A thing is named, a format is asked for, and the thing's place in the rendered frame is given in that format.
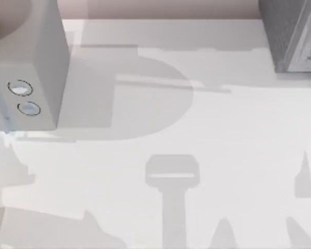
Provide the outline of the smaller microwave knob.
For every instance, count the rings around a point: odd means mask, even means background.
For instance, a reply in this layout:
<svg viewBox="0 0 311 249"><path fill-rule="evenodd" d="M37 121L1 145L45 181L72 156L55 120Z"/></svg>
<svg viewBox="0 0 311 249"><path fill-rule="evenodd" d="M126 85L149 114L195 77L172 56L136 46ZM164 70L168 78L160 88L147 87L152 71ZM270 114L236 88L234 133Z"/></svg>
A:
<svg viewBox="0 0 311 249"><path fill-rule="evenodd" d="M17 105L17 109L20 113L22 113L26 116L37 116L41 113L40 106L34 102L31 102L31 101L19 103Z"/></svg>

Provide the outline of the pale microwave oven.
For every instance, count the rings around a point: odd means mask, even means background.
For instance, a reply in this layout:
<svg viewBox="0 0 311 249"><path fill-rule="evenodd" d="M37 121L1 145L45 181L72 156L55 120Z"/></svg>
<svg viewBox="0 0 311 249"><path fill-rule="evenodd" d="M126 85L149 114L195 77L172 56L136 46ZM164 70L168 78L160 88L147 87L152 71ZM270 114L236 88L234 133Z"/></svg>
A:
<svg viewBox="0 0 311 249"><path fill-rule="evenodd" d="M70 52L58 0L0 0L0 91L10 114L11 131L54 130L59 121ZM17 96L8 82L22 79L33 87ZM19 103L34 102L37 116L26 116Z"/></svg>

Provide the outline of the larger microwave knob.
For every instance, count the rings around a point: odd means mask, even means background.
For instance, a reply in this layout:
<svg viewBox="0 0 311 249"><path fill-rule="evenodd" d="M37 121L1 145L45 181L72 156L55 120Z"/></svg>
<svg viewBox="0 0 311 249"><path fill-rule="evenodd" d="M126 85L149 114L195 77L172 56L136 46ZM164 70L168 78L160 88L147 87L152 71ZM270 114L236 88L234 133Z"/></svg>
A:
<svg viewBox="0 0 311 249"><path fill-rule="evenodd" d="M7 87L11 93L17 96L29 96L33 93L32 85L22 79L8 82Z"/></svg>

